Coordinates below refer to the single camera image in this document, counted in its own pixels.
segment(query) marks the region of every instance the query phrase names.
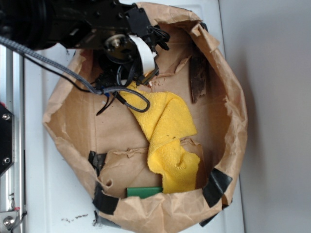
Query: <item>black electrical tape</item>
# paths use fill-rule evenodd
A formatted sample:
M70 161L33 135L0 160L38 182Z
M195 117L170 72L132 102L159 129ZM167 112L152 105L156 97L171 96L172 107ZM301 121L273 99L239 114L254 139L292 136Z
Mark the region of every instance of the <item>black electrical tape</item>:
M99 183L96 184L93 204L98 210L104 214L113 215L117 208L118 202L119 198L114 198L104 194L102 186Z
M232 178L214 168L208 177L208 183L203 188L203 196L211 208L216 205L224 195Z
M205 23L201 22L200 25L208 32L207 25Z
M210 217L202 222L200 222L200 226L201 227L205 227L207 224L209 224L209 222L211 222L218 214L215 214L213 217Z
M99 176L103 166L105 165L106 156L107 154L97 154L94 151L90 151L88 155L88 161L92 164L97 176Z
M100 224L100 225L106 225L108 227L121 228L121 226L114 223L113 221L110 221L104 217L99 216L96 211L94 211L94 214L95 214L95 220L93 222L93 226L95 226L96 224Z
M215 214L213 217L210 217L202 222L200 222L200 226L201 227L205 227L207 224L209 224L209 222L211 222L218 214Z

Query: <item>yellow microfiber towel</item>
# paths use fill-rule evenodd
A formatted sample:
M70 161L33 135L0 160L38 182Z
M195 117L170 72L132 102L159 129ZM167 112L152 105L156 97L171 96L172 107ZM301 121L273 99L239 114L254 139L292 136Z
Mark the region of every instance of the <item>yellow microfiber towel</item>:
M163 193L186 192L195 189L200 158L180 145L180 138L197 134L186 103L171 92L146 93L133 82L128 88L138 91L150 101L145 113L132 110L147 140L149 169L163 176ZM126 101L144 109L146 103L139 97L121 92Z

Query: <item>metal frame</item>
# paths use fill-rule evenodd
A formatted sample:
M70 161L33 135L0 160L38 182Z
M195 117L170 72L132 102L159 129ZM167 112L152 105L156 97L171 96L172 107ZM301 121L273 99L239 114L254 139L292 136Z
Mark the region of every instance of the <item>metal frame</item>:
M26 211L24 60L4 46L0 46L0 101L14 115L12 118L14 164L0 177L0 212L1 216L9 214L15 220L15 224L19 222L17 216ZM3 220L0 220L0 229L4 229ZM24 222L15 228L14 232L24 233Z

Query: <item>screw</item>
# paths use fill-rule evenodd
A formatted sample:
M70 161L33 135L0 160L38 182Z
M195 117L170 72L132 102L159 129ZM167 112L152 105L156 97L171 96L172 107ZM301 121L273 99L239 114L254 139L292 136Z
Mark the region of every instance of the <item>screw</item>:
M3 161L4 161L6 164L8 164L9 162L11 162L10 158L5 158Z
M5 113L2 115L2 119L3 120L10 120L11 119L11 115L9 113Z
M124 15L121 12L118 13L118 19L122 19L122 18L124 18Z
M113 41L111 41L111 46L118 48L120 47L120 43L121 41L119 39L114 39Z
M15 224L15 220L11 216L8 216L3 220L3 224L7 229L9 229Z

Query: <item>green block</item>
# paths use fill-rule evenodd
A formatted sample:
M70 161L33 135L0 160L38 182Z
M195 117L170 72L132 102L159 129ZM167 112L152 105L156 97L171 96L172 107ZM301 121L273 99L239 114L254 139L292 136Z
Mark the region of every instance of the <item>green block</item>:
M141 199L151 197L163 191L162 187L135 187L127 188L127 197L140 197Z

